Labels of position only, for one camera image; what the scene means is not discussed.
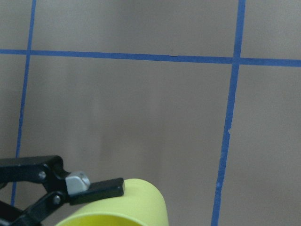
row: silver metal piece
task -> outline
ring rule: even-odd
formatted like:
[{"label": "silver metal piece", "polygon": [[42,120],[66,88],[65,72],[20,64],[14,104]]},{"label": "silver metal piece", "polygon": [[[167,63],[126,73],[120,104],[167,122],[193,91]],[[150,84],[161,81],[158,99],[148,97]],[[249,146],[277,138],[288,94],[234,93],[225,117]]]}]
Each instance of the silver metal piece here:
[{"label": "silver metal piece", "polygon": [[68,194],[77,194],[89,189],[91,183],[83,171],[76,171],[66,177]]},{"label": "silver metal piece", "polygon": [[58,196],[58,195],[56,195],[55,197],[53,197],[52,203],[53,203],[54,205],[60,204],[60,203],[61,203],[61,197]]},{"label": "silver metal piece", "polygon": [[45,173],[44,171],[41,171],[41,172],[39,173],[39,178],[40,178],[41,180],[44,180],[44,179],[46,178],[46,173]]}]

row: gray floor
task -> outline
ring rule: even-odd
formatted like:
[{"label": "gray floor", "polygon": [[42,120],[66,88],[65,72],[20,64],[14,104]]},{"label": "gray floor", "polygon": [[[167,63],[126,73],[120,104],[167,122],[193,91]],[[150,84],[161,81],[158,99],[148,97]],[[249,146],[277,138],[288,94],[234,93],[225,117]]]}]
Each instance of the gray floor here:
[{"label": "gray floor", "polygon": [[[0,0],[0,50],[27,48],[31,5]],[[32,49],[233,57],[237,10],[238,0],[39,0]],[[301,59],[300,10],[247,0],[241,56]],[[0,54],[1,158],[16,154],[25,60]],[[301,224],[300,72],[240,66],[220,226]],[[20,156],[58,154],[91,181],[148,180],[171,226],[208,226],[230,76],[231,64],[31,56]],[[44,193],[18,183],[16,206]]]}]

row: screw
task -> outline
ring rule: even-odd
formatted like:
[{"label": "screw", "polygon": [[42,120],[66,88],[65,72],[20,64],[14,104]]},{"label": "screw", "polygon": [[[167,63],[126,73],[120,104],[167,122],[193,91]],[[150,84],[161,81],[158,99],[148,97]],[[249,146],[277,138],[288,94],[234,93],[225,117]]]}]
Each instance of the screw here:
[{"label": "screw", "polygon": [[53,197],[52,203],[53,203],[54,205],[60,204],[60,203],[61,203],[61,197],[58,196],[58,195],[56,195],[55,197]]},{"label": "screw", "polygon": [[45,173],[44,171],[41,171],[41,172],[39,173],[39,178],[40,178],[41,180],[44,180],[44,179],[46,178],[46,173]]}]

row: blue tape line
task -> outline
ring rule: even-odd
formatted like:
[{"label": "blue tape line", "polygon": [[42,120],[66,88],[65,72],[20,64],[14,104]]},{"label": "blue tape line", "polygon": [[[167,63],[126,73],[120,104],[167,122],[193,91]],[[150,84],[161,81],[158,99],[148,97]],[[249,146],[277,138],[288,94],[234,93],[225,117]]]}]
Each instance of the blue tape line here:
[{"label": "blue tape line", "polygon": [[225,126],[224,126],[223,138],[222,138],[220,164],[219,164],[216,187],[215,187],[215,197],[214,197],[214,206],[212,211],[211,226],[218,226],[218,220],[219,220],[220,210],[221,210],[222,186],[225,179],[229,142],[230,142],[229,130],[232,127],[235,94],[236,94],[236,87],[238,81],[238,71],[239,71],[239,62],[240,62],[240,54],[241,54],[241,45],[243,39],[245,5],[246,5],[246,0],[239,0],[235,44],[234,44],[234,51],[233,51],[232,72],[231,72],[230,87],[229,87],[229,94],[228,94]]},{"label": "blue tape line", "polygon": [[241,58],[241,65],[301,67],[301,60]]},{"label": "blue tape line", "polygon": [[[30,64],[30,55],[31,55],[31,48],[32,48],[32,35],[33,35],[35,9],[36,9],[36,0],[32,0],[32,11],[31,11],[31,18],[30,18],[30,25],[29,25],[25,72],[24,72],[23,90],[22,90],[21,107],[20,107],[18,138],[17,138],[17,145],[16,145],[16,158],[19,157],[20,147],[21,147],[22,126],[23,126],[23,118],[24,118],[24,107],[25,107],[25,100],[26,100],[26,90],[27,90],[28,72],[29,72],[29,64]],[[13,183],[13,188],[12,188],[12,192],[11,192],[10,204],[12,206],[15,205],[15,198],[16,198],[16,182]]]},{"label": "blue tape line", "polygon": [[26,55],[26,52],[21,49],[0,49],[0,54]]},{"label": "blue tape line", "polygon": [[212,63],[212,64],[232,63],[231,57],[215,57],[215,56],[169,56],[169,55],[134,54],[134,53],[101,53],[101,52],[75,52],[75,51],[47,51],[47,50],[32,50],[32,55],[190,62],[190,63]]}]

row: yellow cup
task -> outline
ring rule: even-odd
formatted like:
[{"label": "yellow cup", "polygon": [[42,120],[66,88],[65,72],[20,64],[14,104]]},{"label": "yellow cup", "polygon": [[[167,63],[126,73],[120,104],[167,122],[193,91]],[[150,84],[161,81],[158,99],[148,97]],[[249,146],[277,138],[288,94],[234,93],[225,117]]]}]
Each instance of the yellow cup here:
[{"label": "yellow cup", "polygon": [[168,226],[168,219],[160,191],[145,180],[128,179],[123,196],[91,202],[56,226]]}]

